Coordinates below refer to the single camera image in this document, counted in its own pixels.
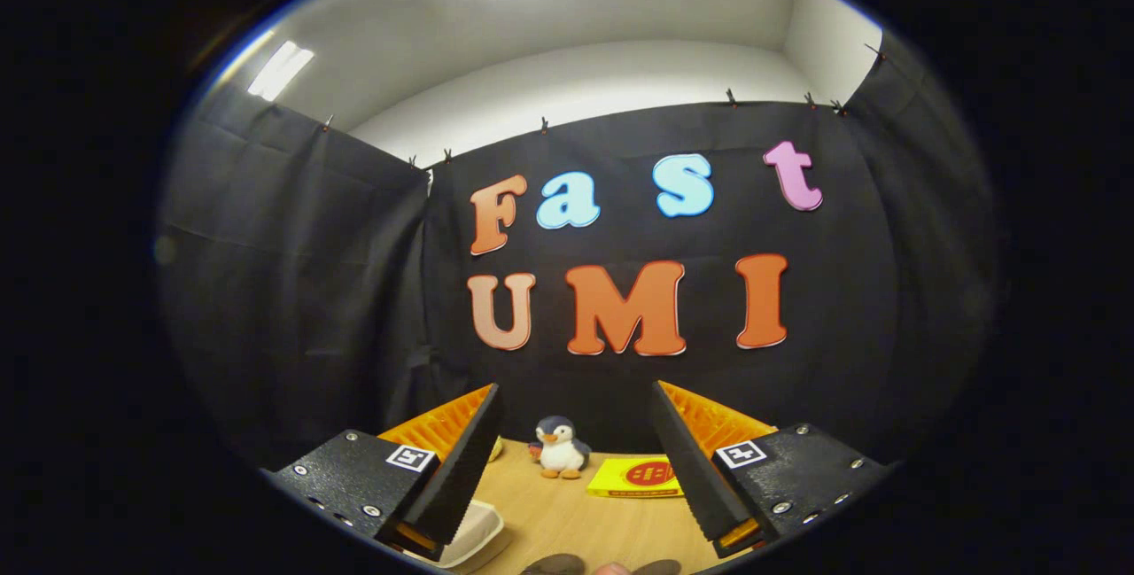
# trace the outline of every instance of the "finger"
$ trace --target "finger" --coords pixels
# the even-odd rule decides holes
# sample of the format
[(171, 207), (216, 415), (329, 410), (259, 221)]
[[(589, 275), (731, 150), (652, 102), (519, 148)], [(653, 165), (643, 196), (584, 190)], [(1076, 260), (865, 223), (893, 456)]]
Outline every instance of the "finger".
[(600, 566), (599, 570), (594, 572), (594, 575), (631, 575), (631, 569), (617, 561), (612, 561)]

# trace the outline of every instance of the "white wall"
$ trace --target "white wall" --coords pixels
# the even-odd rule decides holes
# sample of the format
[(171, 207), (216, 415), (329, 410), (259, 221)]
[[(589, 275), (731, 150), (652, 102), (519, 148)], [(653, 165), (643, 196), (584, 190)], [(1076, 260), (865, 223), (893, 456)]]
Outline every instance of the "white wall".
[(840, 0), (793, 0), (784, 51), (811, 83), (815, 103), (846, 103), (874, 64), (882, 29)]
[(616, 111), (737, 100), (804, 102), (813, 87), (778, 51), (709, 42), (612, 42), (550, 51), (442, 83), (350, 132), (420, 167)]
[(430, 87), (373, 116), (353, 136), (420, 167), (616, 111), (737, 100), (846, 103), (874, 64), (882, 29), (839, 0), (793, 0), (784, 51), (649, 41), (572, 46), (500, 62)]

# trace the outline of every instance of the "light blue letter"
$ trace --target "light blue letter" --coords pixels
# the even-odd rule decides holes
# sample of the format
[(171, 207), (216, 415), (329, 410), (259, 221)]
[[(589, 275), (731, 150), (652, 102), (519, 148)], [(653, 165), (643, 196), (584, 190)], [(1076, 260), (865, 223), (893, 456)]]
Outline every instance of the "light blue letter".
[(584, 228), (599, 218), (600, 209), (594, 204), (594, 179), (587, 172), (562, 172), (544, 184), (542, 194), (551, 198), (536, 209), (535, 221), (545, 230), (558, 230), (568, 223), (574, 228)]
[(700, 154), (674, 154), (653, 167), (653, 183), (662, 188), (658, 209), (672, 217), (696, 217), (712, 205), (709, 160)]

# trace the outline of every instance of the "red circle logo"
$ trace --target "red circle logo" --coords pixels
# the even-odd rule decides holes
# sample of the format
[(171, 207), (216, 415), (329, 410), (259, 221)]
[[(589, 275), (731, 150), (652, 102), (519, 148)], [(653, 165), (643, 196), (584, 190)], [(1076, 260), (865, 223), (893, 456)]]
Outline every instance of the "red circle logo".
[(626, 481), (635, 487), (658, 487), (674, 479), (674, 467), (668, 462), (646, 462), (626, 472)]

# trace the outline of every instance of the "yellow box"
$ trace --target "yellow box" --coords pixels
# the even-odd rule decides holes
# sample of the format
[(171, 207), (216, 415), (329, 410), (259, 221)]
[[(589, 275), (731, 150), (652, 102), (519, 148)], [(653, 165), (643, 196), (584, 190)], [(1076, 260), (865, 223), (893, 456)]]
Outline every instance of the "yellow box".
[(586, 485), (601, 498), (675, 498), (684, 496), (666, 456), (608, 458)]

